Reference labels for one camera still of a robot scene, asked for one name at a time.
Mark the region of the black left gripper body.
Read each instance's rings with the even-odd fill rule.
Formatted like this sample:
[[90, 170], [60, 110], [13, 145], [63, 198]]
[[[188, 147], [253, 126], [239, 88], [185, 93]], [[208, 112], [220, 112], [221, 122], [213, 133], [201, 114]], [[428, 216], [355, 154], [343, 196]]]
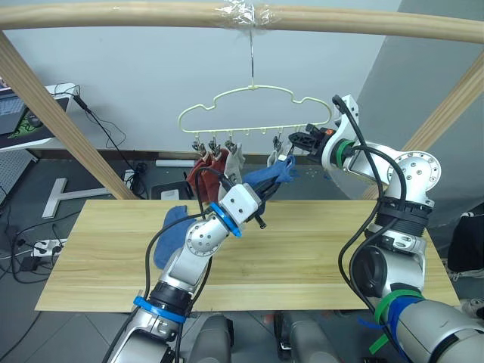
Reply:
[[254, 212], [254, 219], [259, 224], [261, 229], [266, 227], [266, 223], [262, 219], [262, 214], [265, 212], [265, 204], [268, 199], [271, 197], [273, 189], [273, 184], [271, 182], [260, 182], [256, 185], [255, 192], [259, 199], [261, 200], [261, 204], [257, 211]]

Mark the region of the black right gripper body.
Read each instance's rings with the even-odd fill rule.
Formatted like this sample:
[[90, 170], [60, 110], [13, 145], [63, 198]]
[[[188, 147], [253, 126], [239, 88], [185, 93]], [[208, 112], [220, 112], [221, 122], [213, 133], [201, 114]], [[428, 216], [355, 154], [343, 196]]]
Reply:
[[311, 155], [321, 156], [327, 142], [333, 135], [333, 129], [318, 128], [316, 125], [307, 124], [302, 149], [308, 151]]

